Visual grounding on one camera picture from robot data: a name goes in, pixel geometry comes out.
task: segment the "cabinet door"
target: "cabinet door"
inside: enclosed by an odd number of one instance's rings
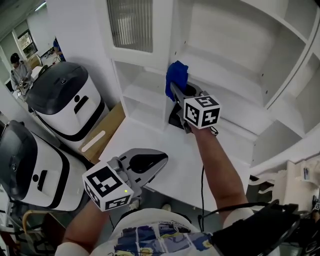
[[[166,70],[173,0],[95,0],[106,54],[115,61]]]

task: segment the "ceiling light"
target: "ceiling light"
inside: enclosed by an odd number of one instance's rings
[[[44,2],[44,3],[42,3],[37,9],[35,9],[34,11],[36,12],[36,11],[39,11],[42,7],[44,7],[45,5],[46,5],[47,3],[46,2]]]

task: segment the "person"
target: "person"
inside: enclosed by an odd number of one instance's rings
[[[11,64],[13,69],[11,70],[10,80],[12,89],[16,90],[25,90],[26,83],[27,86],[30,86],[33,83],[34,79],[32,78],[32,69],[29,64],[24,61],[20,60],[19,55],[15,52],[10,57]]]
[[[241,179],[217,138],[209,128],[197,129],[191,126],[191,129],[217,208],[247,203]],[[67,227],[55,255],[219,255],[209,242],[212,234],[200,232],[179,214],[153,208],[125,213],[109,240],[94,249],[109,214],[108,211],[101,212],[90,201]],[[224,228],[251,215],[253,211],[249,208],[220,213]]]
[[[65,57],[64,57],[64,55],[63,55],[63,53],[61,51],[61,48],[60,48],[60,45],[58,43],[57,38],[55,38],[54,41],[53,41],[53,49],[54,49],[55,54],[60,56],[60,60],[62,62],[65,62],[66,59],[65,59]]]

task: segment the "white cylindrical robot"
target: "white cylindrical robot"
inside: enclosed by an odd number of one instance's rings
[[[74,151],[109,112],[87,70],[59,62],[42,73],[26,93],[41,121]]]
[[[10,121],[0,138],[0,183],[18,201],[61,211],[81,202],[85,165]]]

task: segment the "white cabinet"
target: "white cabinet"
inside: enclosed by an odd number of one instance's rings
[[[245,141],[251,157],[244,161],[234,151],[229,157],[248,166],[272,159],[320,123],[320,9],[314,0],[104,5],[99,26],[132,120],[165,129],[174,106],[165,95],[166,70],[180,61],[188,66],[188,81],[221,103],[219,133],[234,136],[221,135],[220,142],[232,148]]]

